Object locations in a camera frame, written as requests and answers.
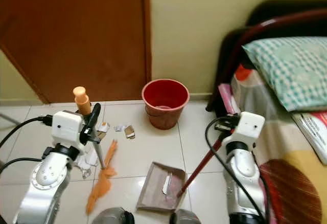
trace book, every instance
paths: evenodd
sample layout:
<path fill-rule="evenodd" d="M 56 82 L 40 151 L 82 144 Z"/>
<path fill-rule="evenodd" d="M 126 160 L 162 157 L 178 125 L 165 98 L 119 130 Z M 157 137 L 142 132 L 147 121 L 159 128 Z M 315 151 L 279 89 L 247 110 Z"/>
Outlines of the book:
<path fill-rule="evenodd" d="M 292 115 L 324 165 L 327 165 L 327 111 Z"/>

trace checkered pillowcase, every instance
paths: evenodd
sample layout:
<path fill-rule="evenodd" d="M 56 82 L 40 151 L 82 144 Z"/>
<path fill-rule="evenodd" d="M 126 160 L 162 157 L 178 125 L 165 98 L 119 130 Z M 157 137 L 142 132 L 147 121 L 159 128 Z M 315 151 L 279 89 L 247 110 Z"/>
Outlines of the checkered pillowcase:
<path fill-rule="evenodd" d="M 287 111 L 327 109 L 327 37 L 283 37 L 243 46 Z"/>

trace red bucket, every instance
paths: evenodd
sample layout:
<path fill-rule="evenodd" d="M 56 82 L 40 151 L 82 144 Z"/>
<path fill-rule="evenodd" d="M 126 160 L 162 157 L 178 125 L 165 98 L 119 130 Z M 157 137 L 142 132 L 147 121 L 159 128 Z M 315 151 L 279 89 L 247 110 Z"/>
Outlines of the red bucket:
<path fill-rule="evenodd" d="M 157 79 L 144 86 L 142 98 L 151 124 L 159 129 L 170 129 L 176 125 L 190 93 L 180 82 Z"/>

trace brown dustpan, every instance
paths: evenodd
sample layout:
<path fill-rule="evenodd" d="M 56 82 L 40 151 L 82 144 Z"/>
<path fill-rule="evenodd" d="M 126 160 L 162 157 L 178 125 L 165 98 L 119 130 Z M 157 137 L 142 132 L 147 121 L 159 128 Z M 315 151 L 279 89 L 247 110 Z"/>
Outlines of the brown dustpan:
<path fill-rule="evenodd" d="M 182 196 L 178 192 L 186 181 L 184 170 L 152 162 L 136 207 L 139 209 L 174 211 Z"/>

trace pink object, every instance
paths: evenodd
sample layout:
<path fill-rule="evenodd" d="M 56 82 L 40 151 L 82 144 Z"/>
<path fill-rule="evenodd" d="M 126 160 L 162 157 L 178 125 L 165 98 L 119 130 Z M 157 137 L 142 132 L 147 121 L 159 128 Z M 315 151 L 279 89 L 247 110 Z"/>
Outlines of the pink object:
<path fill-rule="evenodd" d="M 222 83 L 218 86 L 220 96 L 224 102 L 226 111 L 229 114 L 240 113 L 240 109 L 237 107 L 234 96 L 231 93 L 231 87 L 227 83 Z"/>
<path fill-rule="evenodd" d="M 159 129 L 170 129 L 176 125 L 190 93 L 180 82 L 157 79 L 144 86 L 142 99 L 151 124 Z"/>

